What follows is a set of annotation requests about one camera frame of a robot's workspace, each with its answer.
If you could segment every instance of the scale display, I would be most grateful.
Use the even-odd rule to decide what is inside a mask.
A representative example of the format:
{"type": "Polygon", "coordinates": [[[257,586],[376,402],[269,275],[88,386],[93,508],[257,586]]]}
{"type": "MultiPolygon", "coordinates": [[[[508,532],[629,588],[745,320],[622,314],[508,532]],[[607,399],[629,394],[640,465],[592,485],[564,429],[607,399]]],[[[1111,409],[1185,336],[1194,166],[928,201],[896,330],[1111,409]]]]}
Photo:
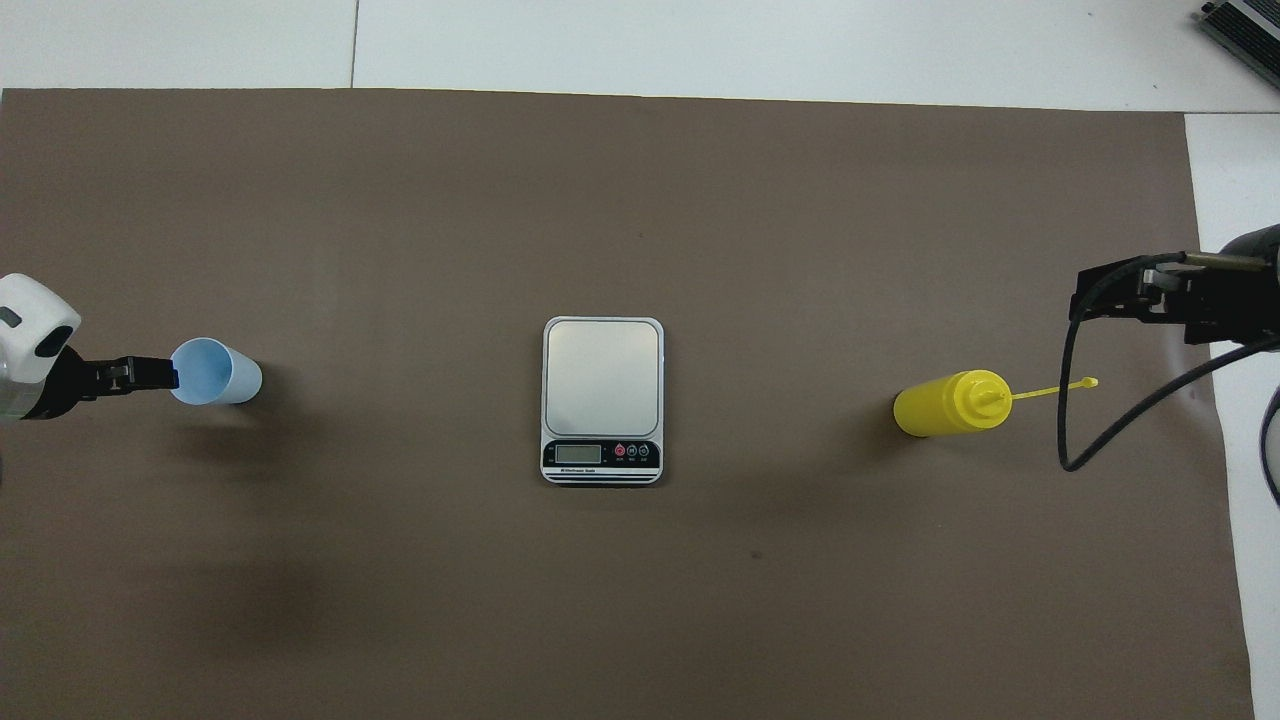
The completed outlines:
{"type": "Polygon", "coordinates": [[[662,324],[552,318],[543,331],[541,473],[557,484],[662,475],[662,324]]]}

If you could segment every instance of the scale weighing platform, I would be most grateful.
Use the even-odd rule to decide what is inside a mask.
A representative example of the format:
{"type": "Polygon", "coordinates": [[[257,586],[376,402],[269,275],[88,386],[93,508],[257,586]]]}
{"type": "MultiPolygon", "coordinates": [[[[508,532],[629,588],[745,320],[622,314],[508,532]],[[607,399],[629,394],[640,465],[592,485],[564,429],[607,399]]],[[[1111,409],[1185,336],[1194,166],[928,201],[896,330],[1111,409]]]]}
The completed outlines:
{"type": "Polygon", "coordinates": [[[643,486],[662,475],[663,329],[653,318],[552,318],[543,331],[543,477],[643,486]]]}

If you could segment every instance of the yellow nozzle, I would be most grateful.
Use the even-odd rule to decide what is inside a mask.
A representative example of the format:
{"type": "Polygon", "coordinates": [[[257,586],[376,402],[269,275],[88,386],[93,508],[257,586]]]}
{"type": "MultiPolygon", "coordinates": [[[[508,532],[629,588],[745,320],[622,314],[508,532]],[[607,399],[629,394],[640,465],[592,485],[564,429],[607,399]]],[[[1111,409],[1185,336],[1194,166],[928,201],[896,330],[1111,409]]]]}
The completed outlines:
{"type": "MultiPolygon", "coordinates": [[[[1080,378],[1079,382],[1074,382],[1066,386],[1066,389],[1075,389],[1078,387],[1098,387],[1098,378],[1080,378]]],[[[1019,392],[1014,395],[1011,400],[1025,400],[1028,397],[1039,397],[1042,395],[1053,395],[1057,392],[1057,386],[1047,387],[1044,389],[1033,389],[1030,392],[1019,392]]]]}

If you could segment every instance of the white table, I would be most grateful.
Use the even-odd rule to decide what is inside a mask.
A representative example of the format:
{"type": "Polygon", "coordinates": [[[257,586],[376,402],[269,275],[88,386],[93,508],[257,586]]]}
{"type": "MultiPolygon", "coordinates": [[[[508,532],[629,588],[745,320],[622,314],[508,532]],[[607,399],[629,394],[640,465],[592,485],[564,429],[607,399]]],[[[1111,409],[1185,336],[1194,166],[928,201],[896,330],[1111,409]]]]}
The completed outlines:
{"type": "MultiPolygon", "coordinates": [[[[1199,234],[1215,250],[1280,222],[1280,91],[1193,27],[1198,4],[8,0],[0,87],[435,87],[1172,110],[1188,113],[1199,234]]],[[[1152,250],[1171,249],[1152,238],[1152,250]]],[[[1073,278],[1076,269],[1061,270],[1073,278]]],[[[1272,720],[1280,510],[1263,487],[1257,433],[1277,382],[1280,356],[1215,377],[1254,707],[1272,720]]]]}

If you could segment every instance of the black vent grille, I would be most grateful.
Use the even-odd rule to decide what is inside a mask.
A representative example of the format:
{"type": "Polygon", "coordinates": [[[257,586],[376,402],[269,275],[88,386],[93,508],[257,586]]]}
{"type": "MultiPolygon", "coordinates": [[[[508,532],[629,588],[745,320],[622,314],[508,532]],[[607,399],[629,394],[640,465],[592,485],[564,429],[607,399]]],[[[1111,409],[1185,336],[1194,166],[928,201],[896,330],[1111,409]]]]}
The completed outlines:
{"type": "MultiPolygon", "coordinates": [[[[1268,12],[1280,14],[1280,8],[1274,0],[1247,1],[1254,9],[1258,9],[1256,4],[1266,6],[1270,3],[1268,12]]],[[[1280,87],[1280,40],[1275,35],[1260,27],[1230,3],[1222,3],[1204,15],[1202,27],[1235,56],[1280,87]]]]}
{"type": "Polygon", "coordinates": [[[1260,15],[1271,20],[1271,24],[1280,28],[1280,1],[1276,0],[1244,0],[1244,4],[1253,8],[1260,15]]]}

